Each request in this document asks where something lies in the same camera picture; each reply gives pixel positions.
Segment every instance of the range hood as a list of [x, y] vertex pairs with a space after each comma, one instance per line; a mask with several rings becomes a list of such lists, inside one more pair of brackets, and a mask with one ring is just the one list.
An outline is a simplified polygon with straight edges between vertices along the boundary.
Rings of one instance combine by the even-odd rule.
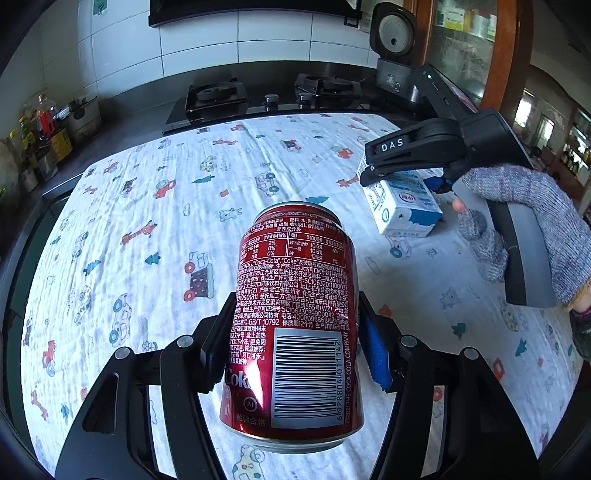
[[361, 0], [150, 0], [150, 27], [220, 12], [237, 10], [292, 10], [338, 15], [356, 27], [361, 20]]

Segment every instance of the gas stove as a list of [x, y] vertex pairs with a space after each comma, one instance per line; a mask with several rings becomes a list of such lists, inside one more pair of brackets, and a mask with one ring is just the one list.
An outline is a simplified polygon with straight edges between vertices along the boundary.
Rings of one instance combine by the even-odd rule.
[[291, 85], [244, 85], [232, 78], [200, 87], [191, 86], [187, 96], [174, 105], [163, 135], [231, 119], [360, 109], [380, 113], [389, 119], [392, 117], [397, 124], [413, 119], [408, 111], [390, 104], [373, 82], [300, 73]]

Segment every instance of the barcode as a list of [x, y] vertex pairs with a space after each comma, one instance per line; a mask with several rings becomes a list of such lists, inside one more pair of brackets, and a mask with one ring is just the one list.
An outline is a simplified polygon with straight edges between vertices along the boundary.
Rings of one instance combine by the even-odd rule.
[[342, 425], [344, 390], [340, 332], [275, 329], [272, 427], [309, 429]]

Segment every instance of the stove knob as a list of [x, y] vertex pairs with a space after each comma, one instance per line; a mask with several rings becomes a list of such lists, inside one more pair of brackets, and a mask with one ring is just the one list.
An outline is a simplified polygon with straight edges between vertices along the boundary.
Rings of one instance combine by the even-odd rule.
[[275, 95], [274, 93], [270, 93], [269, 95], [265, 95], [265, 105], [278, 105], [279, 104], [279, 95]]
[[298, 103], [300, 104], [300, 108], [310, 108], [312, 103], [313, 95], [308, 92], [300, 92], [297, 94], [298, 96]]

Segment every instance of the stove burner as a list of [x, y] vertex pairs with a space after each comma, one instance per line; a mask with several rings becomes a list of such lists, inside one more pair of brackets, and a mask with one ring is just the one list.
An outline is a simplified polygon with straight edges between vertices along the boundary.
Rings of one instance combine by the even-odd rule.
[[230, 98], [232, 95], [236, 94], [236, 87], [235, 86], [215, 86], [210, 88], [205, 88], [203, 90], [199, 90], [197, 92], [197, 100], [199, 102], [208, 102], [210, 100], [221, 100]]
[[248, 96], [244, 85], [234, 78], [228, 82], [212, 83], [201, 87], [189, 87], [185, 114], [191, 122], [215, 117], [238, 115], [248, 108]]
[[300, 73], [295, 81], [296, 91], [308, 92], [315, 97], [361, 97], [361, 84], [335, 77], [315, 77]]

